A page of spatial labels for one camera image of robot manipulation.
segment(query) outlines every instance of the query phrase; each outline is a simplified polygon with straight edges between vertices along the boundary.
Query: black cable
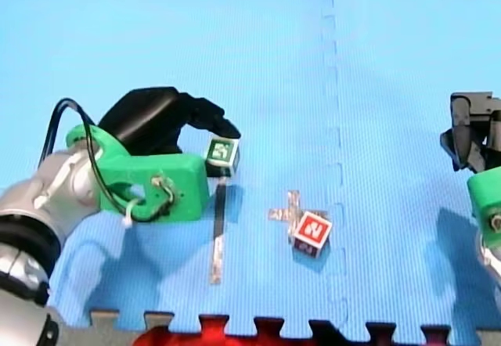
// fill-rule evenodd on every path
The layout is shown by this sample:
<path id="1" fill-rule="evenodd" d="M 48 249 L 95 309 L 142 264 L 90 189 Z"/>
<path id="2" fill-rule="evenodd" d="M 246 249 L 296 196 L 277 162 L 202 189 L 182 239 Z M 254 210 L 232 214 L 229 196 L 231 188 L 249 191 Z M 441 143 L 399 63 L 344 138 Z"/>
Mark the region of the black cable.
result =
<path id="1" fill-rule="evenodd" d="M 47 136 L 45 137 L 44 147 L 41 152 L 40 162 L 38 166 L 44 161 L 44 159 L 52 154 L 54 149 L 54 144 L 56 143 L 57 130 L 59 128 L 59 121 L 63 115 L 64 110 L 70 107 L 72 110 L 76 111 L 82 120 L 85 130 L 85 141 L 87 142 L 87 152 L 88 158 L 91 162 L 92 172 L 96 177 L 99 188 L 103 191 L 104 196 L 111 202 L 114 208 L 122 215 L 126 214 L 126 209 L 123 207 L 115 198 L 114 194 L 111 192 L 109 186 L 104 182 L 101 171 L 98 168 L 96 162 L 96 153 L 94 150 L 94 144 L 92 143 L 92 131 L 91 125 L 95 125 L 92 119 L 86 114 L 86 112 L 81 108 L 81 106 L 74 100 L 70 98 L 61 99 L 54 107 L 52 116 L 49 122 L 49 127 L 47 130 Z M 168 198 L 164 203 L 162 203 L 150 216 L 146 218 L 137 218 L 131 214 L 131 218 L 135 222 L 139 223 L 150 223 L 156 221 L 159 217 L 168 215 L 169 208 L 174 202 L 174 198 Z"/>

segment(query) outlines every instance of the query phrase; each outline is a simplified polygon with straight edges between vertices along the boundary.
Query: red foam mat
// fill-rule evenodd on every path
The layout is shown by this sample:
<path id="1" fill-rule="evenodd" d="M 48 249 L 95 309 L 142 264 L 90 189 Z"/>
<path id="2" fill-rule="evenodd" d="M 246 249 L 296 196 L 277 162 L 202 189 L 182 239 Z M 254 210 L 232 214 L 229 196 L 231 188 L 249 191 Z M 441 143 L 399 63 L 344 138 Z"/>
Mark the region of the red foam mat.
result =
<path id="1" fill-rule="evenodd" d="M 155 328 L 139 337 L 133 346 L 390 346 L 394 327 L 373 324 L 368 326 L 371 341 L 367 344 L 352 343 L 343 338 L 330 324 L 312 323 L 313 338 L 309 340 L 285 340 L 280 338 L 282 322 L 278 320 L 256 321 L 256 337 L 225 336 L 226 319 L 201 319 L 201 334 L 175 334 L 167 328 Z M 445 328 L 423 329 L 427 346 L 445 346 L 448 330 Z"/>

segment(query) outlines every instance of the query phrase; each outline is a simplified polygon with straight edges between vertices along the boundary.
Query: white cable tie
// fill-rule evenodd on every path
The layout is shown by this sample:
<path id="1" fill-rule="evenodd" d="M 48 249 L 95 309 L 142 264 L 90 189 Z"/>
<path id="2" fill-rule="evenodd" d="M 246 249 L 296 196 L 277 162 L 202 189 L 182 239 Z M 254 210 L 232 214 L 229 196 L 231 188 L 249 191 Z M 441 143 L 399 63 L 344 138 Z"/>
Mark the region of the white cable tie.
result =
<path id="1" fill-rule="evenodd" d="M 127 207 L 125 208 L 125 216 L 122 218 L 122 225 L 126 229 L 132 227 L 134 223 L 132 220 L 132 208 L 139 203 L 140 199 L 132 199 L 128 202 Z"/>

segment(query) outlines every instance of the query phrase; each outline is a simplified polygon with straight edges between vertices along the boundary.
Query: red block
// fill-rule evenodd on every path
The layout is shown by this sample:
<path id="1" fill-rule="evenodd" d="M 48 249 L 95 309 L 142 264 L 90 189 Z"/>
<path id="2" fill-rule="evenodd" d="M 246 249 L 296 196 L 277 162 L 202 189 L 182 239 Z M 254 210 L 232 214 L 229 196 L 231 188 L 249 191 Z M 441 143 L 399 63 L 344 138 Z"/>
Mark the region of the red block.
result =
<path id="1" fill-rule="evenodd" d="M 317 258 L 329 237 L 331 229 L 332 223 L 328 220 L 306 211 L 294 232 L 294 247 Z"/>

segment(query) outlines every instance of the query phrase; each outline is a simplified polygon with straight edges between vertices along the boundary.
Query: blue foam mat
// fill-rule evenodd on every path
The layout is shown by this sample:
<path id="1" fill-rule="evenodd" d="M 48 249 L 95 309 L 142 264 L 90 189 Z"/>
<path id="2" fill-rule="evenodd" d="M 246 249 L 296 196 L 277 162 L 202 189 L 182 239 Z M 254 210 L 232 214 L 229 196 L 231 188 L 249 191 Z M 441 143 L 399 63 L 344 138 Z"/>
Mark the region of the blue foam mat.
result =
<path id="1" fill-rule="evenodd" d="M 212 205 L 200 222 L 124 230 L 100 214 L 70 238 L 51 303 L 85 326 L 91 308 L 174 312 L 172 330 L 229 315 L 285 320 L 308 337 L 329 320 L 366 340 L 366 322 L 450 325 L 453 344 L 501 327 L 492 281 L 474 256 L 465 180 L 440 150 L 449 94 L 501 92 L 501 0 L 0 0 L 0 186 L 34 170 L 55 102 L 77 99 L 95 119 L 131 88 L 174 85 L 214 100 L 243 133 L 229 189 L 224 276 L 209 285 Z M 64 131 L 78 123 L 65 116 Z M 189 128 L 185 150 L 208 135 Z M 294 253 L 267 219 L 299 189 L 328 210 L 329 248 Z"/>

